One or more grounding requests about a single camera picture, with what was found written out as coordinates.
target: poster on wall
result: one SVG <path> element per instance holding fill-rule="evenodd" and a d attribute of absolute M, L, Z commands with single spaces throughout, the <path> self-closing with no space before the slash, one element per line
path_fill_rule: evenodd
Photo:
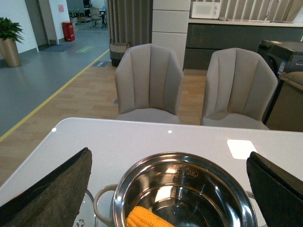
<path fill-rule="evenodd" d="M 64 6 L 63 5 L 58 5 L 59 8 L 59 13 L 64 13 Z"/>

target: potted plant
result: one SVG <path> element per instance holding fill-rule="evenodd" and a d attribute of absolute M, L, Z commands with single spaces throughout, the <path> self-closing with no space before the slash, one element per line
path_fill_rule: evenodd
<path fill-rule="evenodd" d="M 22 29 L 19 23 L 13 23 L 10 19 L 0 17 L 0 52 L 8 67 L 21 65 L 16 41 L 23 38 L 20 35 Z"/>

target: countertop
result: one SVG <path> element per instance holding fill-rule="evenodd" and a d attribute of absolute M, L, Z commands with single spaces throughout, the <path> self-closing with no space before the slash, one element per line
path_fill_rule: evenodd
<path fill-rule="evenodd" d="M 303 23 L 293 22 L 271 22 L 261 20 L 243 20 L 243 19 L 229 19 L 221 21 L 218 19 L 189 19 L 190 24 L 213 24 L 213 25 L 241 25 L 241 26 L 270 26 L 270 27 L 303 27 Z"/>
<path fill-rule="evenodd" d="M 68 118 L 55 126 L 0 187 L 0 204 L 32 186 L 84 147 L 93 155 L 88 184 L 93 195 L 106 185 L 118 183 L 137 161 L 161 152 L 186 152 L 207 158 L 251 191 L 246 159 L 233 157 L 228 140 L 251 141 L 259 154 L 303 180 L 302 132 Z M 99 208 L 106 214 L 112 195 L 104 197 Z M 264 224 L 260 211 L 256 213 L 259 225 Z"/>

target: white microwave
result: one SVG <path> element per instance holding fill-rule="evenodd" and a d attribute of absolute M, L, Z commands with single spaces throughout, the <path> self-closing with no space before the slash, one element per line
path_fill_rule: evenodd
<path fill-rule="evenodd" d="M 220 2 L 193 1 L 190 6 L 190 17 L 200 19 L 218 19 L 220 9 Z"/>

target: chair backrest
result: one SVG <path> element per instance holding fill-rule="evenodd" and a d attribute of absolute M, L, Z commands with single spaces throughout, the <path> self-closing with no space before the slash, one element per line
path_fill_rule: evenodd
<path fill-rule="evenodd" d="M 92 19 L 100 19 L 100 10 L 99 8 L 96 7 L 92 7 L 89 9 L 90 13 L 91 13 L 91 18 Z"/>
<path fill-rule="evenodd" d="M 177 115 L 184 73 L 170 48 L 129 48 L 116 69 L 119 113 L 156 108 Z"/>
<path fill-rule="evenodd" d="M 231 112 L 261 121 L 276 86 L 276 76 L 258 53 L 239 48 L 216 51 L 206 76 L 202 117 Z"/>

